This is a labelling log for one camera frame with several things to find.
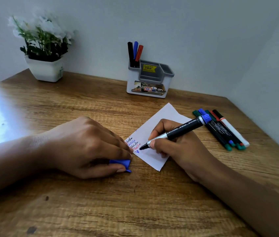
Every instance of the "hand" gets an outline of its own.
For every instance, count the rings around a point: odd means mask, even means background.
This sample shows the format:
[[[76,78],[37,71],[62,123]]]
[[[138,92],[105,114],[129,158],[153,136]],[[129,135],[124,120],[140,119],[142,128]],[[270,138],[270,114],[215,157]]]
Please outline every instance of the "hand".
[[[79,117],[38,135],[44,166],[87,179],[126,171],[121,164],[96,164],[106,159],[131,159],[124,140],[89,117]]]
[[[148,140],[162,133],[173,130],[182,124],[161,119],[151,132]],[[158,153],[170,155],[174,161],[181,166],[186,173],[196,182],[211,170],[215,170],[220,163],[203,145],[197,135],[190,131],[175,140],[156,139],[151,141],[150,147]]]

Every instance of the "potted plant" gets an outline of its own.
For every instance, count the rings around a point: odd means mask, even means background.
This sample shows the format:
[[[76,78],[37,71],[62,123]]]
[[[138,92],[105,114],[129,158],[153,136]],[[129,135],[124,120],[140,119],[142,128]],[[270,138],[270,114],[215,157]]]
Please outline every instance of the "potted plant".
[[[34,77],[56,82],[63,76],[63,55],[71,44],[73,31],[61,26],[51,14],[35,15],[30,21],[11,16],[8,26],[13,34],[25,40],[20,50]]]

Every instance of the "yellow price sticker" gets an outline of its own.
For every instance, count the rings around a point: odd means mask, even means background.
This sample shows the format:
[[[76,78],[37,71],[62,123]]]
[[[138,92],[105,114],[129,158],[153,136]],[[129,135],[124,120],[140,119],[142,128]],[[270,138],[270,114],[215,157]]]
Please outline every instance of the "yellow price sticker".
[[[156,69],[156,66],[150,66],[150,65],[143,66],[143,71],[156,72],[155,69]]]

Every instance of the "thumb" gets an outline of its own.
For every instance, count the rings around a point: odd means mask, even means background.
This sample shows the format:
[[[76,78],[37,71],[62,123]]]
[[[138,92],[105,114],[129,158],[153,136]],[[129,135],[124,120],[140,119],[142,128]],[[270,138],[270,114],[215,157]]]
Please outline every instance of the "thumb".
[[[181,152],[179,144],[162,138],[152,140],[150,143],[150,147],[159,152],[162,151],[174,158],[179,156]]]
[[[89,179],[105,177],[116,172],[124,171],[126,171],[125,166],[121,164],[98,164],[92,167],[80,168],[74,175],[81,179]]]

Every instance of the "fingernail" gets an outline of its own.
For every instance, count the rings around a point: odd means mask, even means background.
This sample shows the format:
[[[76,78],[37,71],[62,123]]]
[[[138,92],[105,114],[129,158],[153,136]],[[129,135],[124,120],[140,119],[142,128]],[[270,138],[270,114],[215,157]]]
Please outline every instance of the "fingernail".
[[[126,169],[118,169],[118,170],[116,171],[116,173],[125,172],[125,171],[126,171]]]
[[[155,147],[155,140],[152,140],[152,141],[150,142],[150,147],[151,147],[152,149]]]

